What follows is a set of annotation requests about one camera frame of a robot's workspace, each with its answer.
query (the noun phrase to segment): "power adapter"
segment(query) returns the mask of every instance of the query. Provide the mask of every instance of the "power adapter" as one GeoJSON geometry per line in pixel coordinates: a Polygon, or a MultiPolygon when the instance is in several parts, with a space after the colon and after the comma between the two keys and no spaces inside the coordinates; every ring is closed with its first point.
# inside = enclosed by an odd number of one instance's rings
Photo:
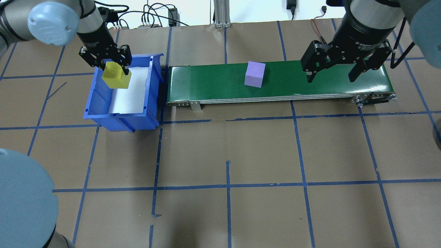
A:
{"type": "Polygon", "coordinates": [[[105,23],[114,23],[119,21],[118,13],[113,9],[98,7],[98,11],[100,12],[101,18],[105,23]]]}
{"type": "Polygon", "coordinates": [[[173,20],[168,20],[168,26],[180,26],[180,24],[176,21],[180,21],[179,13],[177,8],[171,8],[168,12],[168,18],[173,20]]]}
{"type": "Polygon", "coordinates": [[[295,8],[297,7],[297,0],[287,0],[286,9],[291,10],[291,14],[294,16],[295,8]]]}

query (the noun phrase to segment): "blue tape line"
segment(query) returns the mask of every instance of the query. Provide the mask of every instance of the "blue tape line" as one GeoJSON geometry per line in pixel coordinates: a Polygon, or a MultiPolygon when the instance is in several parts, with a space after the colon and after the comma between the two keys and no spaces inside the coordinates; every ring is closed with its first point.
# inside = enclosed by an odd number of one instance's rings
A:
{"type": "MultiPolygon", "coordinates": [[[[165,79],[164,82],[168,81],[168,61],[170,59],[170,47],[171,47],[171,43],[172,43],[172,31],[173,31],[173,27],[170,27],[169,31],[168,31],[168,41],[167,41],[167,55],[165,58],[165,79]]],[[[165,108],[165,103],[167,101],[167,84],[164,84],[164,101],[161,104],[161,117],[160,117],[160,125],[164,124],[164,108],[165,108]]]]}
{"type": "Polygon", "coordinates": [[[118,39],[120,38],[120,30],[116,32],[115,43],[118,44],[118,39]]]}
{"type": "Polygon", "coordinates": [[[363,116],[420,115],[420,114],[427,114],[427,112],[421,111],[421,112],[396,112],[396,113],[364,113],[363,116]]]}
{"type": "Polygon", "coordinates": [[[425,57],[404,58],[405,60],[425,60],[425,57]]]}
{"type": "Polygon", "coordinates": [[[100,127],[98,126],[97,127],[97,132],[95,133],[95,137],[93,139],[92,150],[90,151],[89,165],[87,166],[86,178],[84,179],[84,185],[83,185],[82,194],[81,194],[80,207],[78,209],[77,221],[75,222],[74,236],[72,238],[72,242],[74,244],[75,244],[75,241],[76,241],[76,238],[77,238],[78,227],[79,227],[79,223],[80,223],[80,219],[81,219],[82,207],[83,207],[83,204],[84,204],[84,197],[86,196],[87,184],[89,182],[89,177],[90,177],[90,164],[92,164],[92,161],[93,161],[93,154],[95,153],[95,146],[97,145],[97,139],[98,139],[99,130],[100,130],[100,127]]]}
{"type": "MultiPolygon", "coordinates": [[[[441,182],[441,178],[422,178],[422,179],[393,179],[381,180],[384,184],[408,184],[408,183],[433,183],[441,182]]],[[[358,184],[377,184],[377,180],[370,181],[336,181],[336,182],[309,182],[308,186],[322,185],[358,185],[358,184]]],[[[299,187],[303,183],[266,183],[266,184],[213,184],[195,186],[162,186],[162,187],[131,187],[131,188],[88,188],[86,192],[119,192],[119,191],[153,191],[153,190],[191,190],[191,189],[210,189],[210,188],[259,188],[259,187],[299,187]]],[[[82,188],[53,189],[54,193],[62,192],[82,192],[82,188]]]]}
{"type": "Polygon", "coordinates": [[[166,71],[168,71],[168,60],[170,58],[170,45],[172,43],[172,30],[173,30],[173,27],[170,27],[170,30],[168,31],[167,57],[165,58],[165,69],[166,69],[166,71]]]}
{"type": "Polygon", "coordinates": [[[152,191],[155,187],[88,188],[86,192],[152,191]]]}
{"type": "Polygon", "coordinates": [[[424,179],[394,179],[381,180],[384,184],[402,184],[402,183],[433,183],[441,182],[441,178],[424,178],[424,179]]]}
{"type": "Polygon", "coordinates": [[[155,187],[157,190],[187,190],[187,189],[206,189],[206,188],[227,188],[226,184],[196,185],[196,186],[163,186],[155,187]]]}
{"type": "Polygon", "coordinates": [[[153,199],[152,199],[152,215],[157,217],[158,215],[155,213],[156,211],[156,196],[157,196],[157,187],[158,187],[158,179],[159,179],[159,163],[161,161],[161,142],[162,142],[162,131],[163,128],[159,131],[159,141],[158,141],[158,153],[156,156],[156,170],[155,170],[155,190],[153,191],[153,199]]]}
{"type": "Polygon", "coordinates": [[[57,91],[59,91],[64,85],[66,85],[67,82],[63,83],[60,87],[58,87],[52,94],[50,94],[48,96],[48,98],[46,98],[46,101],[51,98],[55,93],[57,93],[57,91]]]}
{"type": "Polygon", "coordinates": [[[249,117],[249,118],[236,118],[234,120],[226,121],[243,121],[243,120],[285,120],[292,119],[292,116],[276,116],[276,117],[249,117]]]}
{"type": "Polygon", "coordinates": [[[39,126],[38,129],[50,129],[50,128],[96,128],[98,124],[80,124],[80,125],[58,125],[58,126],[39,126]]]}
{"type": "Polygon", "coordinates": [[[228,64],[227,58],[228,58],[228,56],[227,56],[227,28],[224,27],[224,59],[225,59],[225,64],[228,64]]]}
{"type": "Polygon", "coordinates": [[[95,133],[95,137],[93,139],[92,151],[90,152],[89,166],[92,164],[93,161],[93,155],[95,154],[95,147],[97,146],[99,131],[100,131],[100,126],[97,126],[97,132],[95,133]]]}
{"type": "Polygon", "coordinates": [[[300,119],[300,118],[316,118],[316,117],[353,117],[353,116],[360,116],[360,115],[359,114],[303,115],[303,116],[296,116],[296,119],[300,119]]]}
{"type": "Polygon", "coordinates": [[[334,26],[334,31],[337,31],[337,26],[335,25],[334,18],[331,19],[332,26],[334,26]]]}
{"type": "Polygon", "coordinates": [[[231,161],[227,161],[227,219],[228,219],[228,248],[232,247],[232,235],[231,235],[231,197],[230,197],[230,164],[231,161]]]}
{"type": "Polygon", "coordinates": [[[377,184],[378,181],[341,181],[341,182],[313,182],[308,183],[308,186],[323,186],[323,185],[358,185],[358,184],[377,184]]]}
{"type": "Polygon", "coordinates": [[[15,43],[14,46],[12,47],[11,53],[9,54],[9,57],[8,57],[8,59],[6,61],[6,64],[4,65],[2,73],[0,75],[0,80],[3,78],[4,73],[6,72],[7,66],[9,65],[9,62],[11,61],[12,54],[14,53],[16,46],[17,46],[17,43],[15,43]]]}
{"type": "Polygon", "coordinates": [[[50,78],[50,77],[70,77],[70,76],[85,76],[93,75],[93,72],[86,73],[72,73],[72,74],[57,74],[57,75],[32,75],[32,76],[13,76],[3,77],[3,79],[33,79],[33,78],[50,78]]]}
{"type": "Polygon", "coordinates": [[[279,28],[280,42],[282,43],[283,60],[286,61],[285,44],[283,43],[282,29],[280,28],[280,22],[279,21],[277,21],[277,27],[279,28]]]}
{"type": "MultiPolygon", "coordinates": [[[[396,39],[397,36],[396,36],[395,30],[393,30],[392,33],[393,33],[394,38],[396,39]]],[[[398,43],[398,48],[400,49],[401,53],[403,53],[403,48],[401,47],[401,44],[400,44],[400,43],[398,43]]],[[[435,130],[435,133],[437,134],[438,140],[439,140],[439,142],[441,142],[441,135],[440,135],[440,132],[439,132],[439,130],[438,130],[437,125],[435,124],[435,120],[434,120],[434,118],[433,118],[433,116],[432,116],[432,113],[431,113],[430,110],[429,110],[429,107],[428,107],[428,105],[427,105],[427,102],[426,102],[426,100],[424,99],[424,96],[422,95],[422,92],[421,92],[421,90],[420,90],[420,88],[419,88],[419,85],[418,85],[418,83],[416,82],[416,79],[415,79],[415,76],[414,76],[414,74],[413,74],[413,72],[412,72],[412,69],[411,69],[411,67],[410,67],[410,65],[409,65],[409,63],[408,63],[407,60],[404,60],[404,63],[406,64],[407,70],[409,71],[409,74],[411,75],[412,81],[413,81],[414,84],[415,84],[416,90],[418,91],[419,97],[421,98],[421,101],[422,101],[422,103],[423,103],[423,105],[424,105],[424,108],[426,109],[427,114],[429,115],[429,119],[430,119],[430,121],[431,121],[431,123],[432,123],[432,126],[433,126],[433,128],[434,128],[434,130],[435,130]]]]}
{"type": "Polygon", "coordinates": [[[66,193],[66,192],[82,192],[82,188],[66,188],[66,189],[53,189],[52,193],[66,193]]]}
{"type": "Polygon", "coordinates": [[[75,222],[74,236],[72,238],[72,243],[73,244],[75,244],[75,241],[77,240],[78,227],[79,227],[79,224],[80,224],[81,212],[82,212],[82,207],[83,207],[83,204],[84,204],[84,197],[86,196],[87,183],[89,182],[89,175],[90,175],[90,166],[87,167],[86,179],[84,180],[84,186],[83,186],[83,189],[82,189],[81,200],[80,200],[80,207],[78,209],[77,221],[75,222]]]}
{"type": "Polygon", "coordinates": [[[35,129],[36,127],[13,127],[13,128],[0,128],[0,130],[24,130],[24,129],[35,129]]]}
{"type": "Polygon", "coordinates": [[[153,225],[150,226],[149,248],[152,248],[152,245],[153,245],[153,225]]]}
{"type": "Polygon", "coordinates": [[[206,119],[206,120],[174,120],[174,121],[164,121],[163,124],[201,123],[201,122],[211,122],[211,119],[206,119]]]}
{"type": "Polygon", "coordinates": [[[297,116],[295,115],[294,104],[291,101],[291,110],[294,120],[295,139],[297,142],[297,151],[299,152],[300,170],[302,172],[303,193],[305,195],[306,215],[308,216],[309,234],[311,237],[311,246],[315,248],[314,231],[312,229],[311,210],[309,207],[308,189],[305,175],[305,167],[303,166],[302,148],[300,146],[299,129],[297,125],[297,116]]]}
{"type": "Polygon", "coordinates": [[[362,122],[363,129],[364,129],[364,134],[366,136],[367,145],[369,147],[370,156],[372,158],[372,163],[374,165],[375,173],[377,175],[378,185],[380,186],[381,197],[383,198],[383,203],[384,203],[384,206],[385,206],[385,209],[386,209],[386,215],[387,215],[387,219],[389,221],[389,226],[390,226],[390,229],[391,229],[391,232],[392,232],[393,241],[395,243],[395,247],[399,248],[400,245],[398,244],[398,239],[396,237],[395,228],[393,226],[392,217],[391,217],[390,211],[389,211],[389,205],[388,205],[387,199],[386,199],[386,194],[385,194],[385,191],[384,191],[384,188],[383,188],[383,184],[381,182],[380,173],[378,172],[377,160],[375,159],[374,150],[372,148],[372,143],[370,141],[369,132],[367,130],[366,122],[364,120],[361,108],[359,108],[359,113],[360,113],[360,118],[361,118],[361,122],[362,122]]]}
{"type": "MultiPolygon", "coordinates": [[[[98,127],[98,124],[83,124],[83,125],[58,125],[58,126],[39,126],[38,129],[50,129],[50,128],[94,128],[98,127]]],[[[0,128],[0,130],[24,130],[24,129],[36,129],[37,127],[10,127],[0,128]]]]}
{"type": "Polygon", "coordinates": [[[51,80],[51,83],[49,85],[49,89],[48,89],[48,92],[46,94],[46,98],[45,98],[45,101],[43,103],[43,107],[42,107],[41,112],[40,112],[40,117],[38,118],[37,126],[35,128],[34,135],[32,136],[32,140],[31,140],[30,145],[29,145],[29,150],[27,152],[28,156],[30,156],[30,153],[32,151],[32,146],[34,145],[35,137],[37,136],[38,127],[40,126],[41,119],[43,118],[43,113],[45,112],[45,108],[46,108],[46,104],[47,104],[47,100],[46,99],[48,99],[48,97],[49,97],[49,95],[51,93],[52,85],[54,84],[54,80],[55,80],[55,74],[58,71],[58,67],[60,66],[61,58],[63,57],[63,53],[64,53],[64,49],[65,48],[66,48],[66,46],[63,46],[63,48],[61,49],[60,56],[58,57],[58,62],[56,64],[55,71],[54,71],[54,74],[52,76],[52,80],[51,80]]]}

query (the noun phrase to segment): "red wire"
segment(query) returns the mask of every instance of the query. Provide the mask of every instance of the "red wire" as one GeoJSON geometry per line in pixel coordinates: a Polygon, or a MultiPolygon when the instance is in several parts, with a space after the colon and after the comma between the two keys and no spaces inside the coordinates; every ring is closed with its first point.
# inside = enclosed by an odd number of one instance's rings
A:
{"type": "Polygon", "coordinates": [[[326,13],[323,13],[322,15],[316,16],[314,17],[314,19],[311,19],[312,23],[314,23],[315,28],[317,29],[318,35],[319,37],[321,37],[321,33],[320,30],[318,30],[317,24],[315,23],[315,19],[319,18],[319,17],[323,17],[326,13]]]}

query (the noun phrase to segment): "brown paper floor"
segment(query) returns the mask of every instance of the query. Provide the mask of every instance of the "brown paper floor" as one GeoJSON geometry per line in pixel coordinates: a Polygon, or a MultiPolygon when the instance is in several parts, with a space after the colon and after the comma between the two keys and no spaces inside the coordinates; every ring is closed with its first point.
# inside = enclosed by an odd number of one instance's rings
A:
{"type": "MultiPolygon", "coordinates": [[[[330,41],[340,20],[317,23],[330,41]]],[[[317,39],[309,21],[112,34],[164,53],[164,72],[299,60],[317,39]]],[[[131,134],[82,118],[93,69],[81,46],[18,43],[0,62],[0,147],[46,168],[57,229],[78,248],[441,247],[441,70],[418,48],[387,69],[396,102],[166,107],[160,127],[131,134]]]]}

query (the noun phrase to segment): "yellow cube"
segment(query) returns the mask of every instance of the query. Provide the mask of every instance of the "yellow cube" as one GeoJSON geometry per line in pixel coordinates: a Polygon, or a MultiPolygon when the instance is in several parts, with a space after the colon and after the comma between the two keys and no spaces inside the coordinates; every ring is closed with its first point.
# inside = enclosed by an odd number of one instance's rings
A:
{"type": "Polygon", "coordinates": [[[126,75],[118,63],[108,61],[101,78],[111,89],[127,89],[131,76],[131,71],[129,71],[129,75],[126,75]]]}

